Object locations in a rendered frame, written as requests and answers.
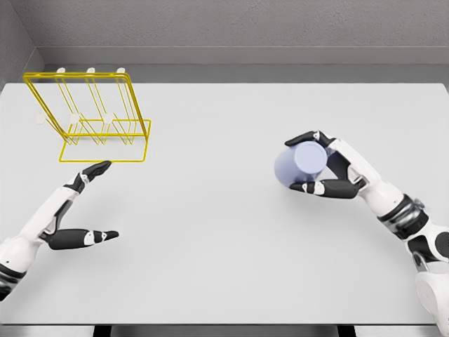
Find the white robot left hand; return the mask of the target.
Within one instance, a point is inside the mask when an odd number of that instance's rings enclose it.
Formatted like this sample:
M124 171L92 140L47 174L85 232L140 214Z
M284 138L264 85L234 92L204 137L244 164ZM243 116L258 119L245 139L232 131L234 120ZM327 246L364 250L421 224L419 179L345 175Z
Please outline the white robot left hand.
M20 235L33 242L46 242L52 250L86 248L117 238L117 231L60 228L62 218L74 200L94 178L101 176L111 165L110 161L101 161L79 171L38 208L20 231Z

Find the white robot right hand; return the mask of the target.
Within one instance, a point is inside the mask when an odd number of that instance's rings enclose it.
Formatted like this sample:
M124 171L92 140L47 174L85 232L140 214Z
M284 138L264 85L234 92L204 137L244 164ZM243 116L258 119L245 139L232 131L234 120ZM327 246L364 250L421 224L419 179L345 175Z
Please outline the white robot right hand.
M335 174L333 179L299 182L290 189L319 197L353 199L360 196L369 209L382 217L393 211L403 200L403 193L381 175L348 143L322 131L309 131L285 142L294 145L313 141L328 153L327 167Z

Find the lavender cup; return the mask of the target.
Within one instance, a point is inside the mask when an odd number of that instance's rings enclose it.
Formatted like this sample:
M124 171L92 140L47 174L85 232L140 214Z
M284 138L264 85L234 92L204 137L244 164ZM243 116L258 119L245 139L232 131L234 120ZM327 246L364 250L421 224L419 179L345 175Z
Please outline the lavender cup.
M309 194L347 194L346 190L352 192L354 185L347 179L319 180L323 170L333 171L330 158L337 152L339 143L340 140L334 140L325 146L310 140L289 147L275 161L276 178L286 187L298 184Z

